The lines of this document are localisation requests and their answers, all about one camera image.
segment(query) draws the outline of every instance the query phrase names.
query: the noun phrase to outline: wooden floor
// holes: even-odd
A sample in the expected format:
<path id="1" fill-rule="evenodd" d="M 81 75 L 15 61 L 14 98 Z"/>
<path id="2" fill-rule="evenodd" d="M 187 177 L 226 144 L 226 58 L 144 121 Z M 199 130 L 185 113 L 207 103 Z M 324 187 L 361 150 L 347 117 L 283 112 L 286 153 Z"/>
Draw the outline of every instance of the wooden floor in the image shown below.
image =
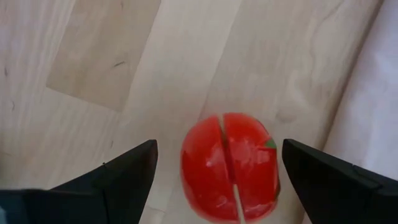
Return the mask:
<path id="1" fill-rule="evenodd" d="M 198 119 L 241 111 L 322 147 L 378 0 L 0 0 L 0 186 L 50 188 L 146 139 L 141 223 L 206 223 L 178 179 Z M 282 164 L 277 210 L 300 223 Z"/>

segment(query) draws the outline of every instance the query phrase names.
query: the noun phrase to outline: toy tomato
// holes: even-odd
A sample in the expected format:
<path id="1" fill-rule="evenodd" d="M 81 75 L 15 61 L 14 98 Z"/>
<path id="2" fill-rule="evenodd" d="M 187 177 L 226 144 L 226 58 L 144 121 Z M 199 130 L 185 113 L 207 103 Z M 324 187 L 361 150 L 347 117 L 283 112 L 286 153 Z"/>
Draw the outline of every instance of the toy tomato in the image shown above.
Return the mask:
<path id="1" fill-rule="evenodd" d="M 264 218 L 276 206 L 276 146 L 248 115 L 226 113 L 197 123 L 183 142 L 180 168 L 189 204 L 211 222 L 237 223 L 239 204 L 247 222 Z"/>

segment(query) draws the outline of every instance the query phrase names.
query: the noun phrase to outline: light wood surface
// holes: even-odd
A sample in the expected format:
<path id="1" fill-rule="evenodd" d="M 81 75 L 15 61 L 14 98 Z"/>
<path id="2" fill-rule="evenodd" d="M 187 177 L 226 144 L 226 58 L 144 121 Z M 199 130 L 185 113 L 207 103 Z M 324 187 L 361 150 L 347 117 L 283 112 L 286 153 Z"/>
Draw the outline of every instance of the light wood surface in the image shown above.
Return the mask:
<path id="1" fill-rule="evenodd" d="M 159 4 L 77 0 L 47 86 L 121 111 Z"/>
<path id="2" fill-rule="evenodd" d="M 194 224 L 207 222 L 178 179 L 189 128 L 242 111 L 279 147 L 322 146 L 380 1 L 163 0 L 153 25 L 159 1 L 120 3 L 0 1 L 0 186 L 50 188 L 157 139 L 141 223 Z M 280 176 L 264 223 L 298 223 L 282 164 Z"/>

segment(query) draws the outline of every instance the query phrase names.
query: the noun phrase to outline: cut line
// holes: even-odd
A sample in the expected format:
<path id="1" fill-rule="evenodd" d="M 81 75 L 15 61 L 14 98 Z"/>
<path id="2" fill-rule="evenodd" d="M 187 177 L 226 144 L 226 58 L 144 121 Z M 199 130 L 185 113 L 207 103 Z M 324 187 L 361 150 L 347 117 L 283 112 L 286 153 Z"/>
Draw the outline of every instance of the cut line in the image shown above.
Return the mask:
<path id="1" fill-rule="evenodd" d="M 219 124 L 220 132 L 221 132 L 221 143 L 222 143 L 222 147 L 223 147 L 227 173 L 228 173 L 229 181 L 231 182 L 231 185 L 233 188 L 232 190 L 233 190 L 234 199 L 236 202 L 236 210 L 238 211 L 238 220 L 239 220 L 240 224 L 246 224 L 246 220 L 244 219 L 242 201 L 241 201 L 241 197 L 239 195 L 238 184 L 236 182 L 236 174 L 235 174 L 235 169 L 234 169 L 234 165 L 233 165 L 232 154 L 231 154 L 228 137 L 227 137 L 227 133 L 226 133 L 225 126 L 224 126 L 223 115 L 218 116 L 218 124 Z"/>

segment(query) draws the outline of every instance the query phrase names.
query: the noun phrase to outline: red toy tomato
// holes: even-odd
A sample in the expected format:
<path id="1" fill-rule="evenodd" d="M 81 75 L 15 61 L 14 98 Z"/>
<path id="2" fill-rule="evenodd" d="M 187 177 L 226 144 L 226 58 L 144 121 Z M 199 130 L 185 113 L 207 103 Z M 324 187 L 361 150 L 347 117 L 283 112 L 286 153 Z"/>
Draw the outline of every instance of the red toy tomato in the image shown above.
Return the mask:
<path id="1" fill-rule="evenodd" d="M 264 218 L 277 203 L 275 143 L 259 121 L 245 114 L 197 123 L 183 142 L 180 173 L 191 207 L 211 222 L 239 221 L 233 185 L 247 222 Z"/>

